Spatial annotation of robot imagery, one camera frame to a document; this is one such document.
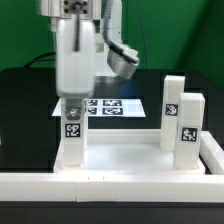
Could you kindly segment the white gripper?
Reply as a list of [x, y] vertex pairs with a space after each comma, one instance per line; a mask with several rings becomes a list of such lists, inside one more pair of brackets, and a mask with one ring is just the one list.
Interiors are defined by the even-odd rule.
[[68, 120], [79, 120], [82, 100], [92, 95], [96, 77], [95, 28], [91, 21], [81, 20], [80, 50], [74, 50], [75, 19], [62, 19], [57, 30], [56, 91], [65, 100]]

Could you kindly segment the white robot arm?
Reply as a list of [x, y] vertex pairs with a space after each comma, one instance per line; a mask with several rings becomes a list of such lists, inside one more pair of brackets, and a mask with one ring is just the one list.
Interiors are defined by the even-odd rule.
[[56, 92], [62, 115], [80, 120], [99, 81], [129, 79], [138, 52], [121, 39], [121, 0], [39, 0], [56, 39]]

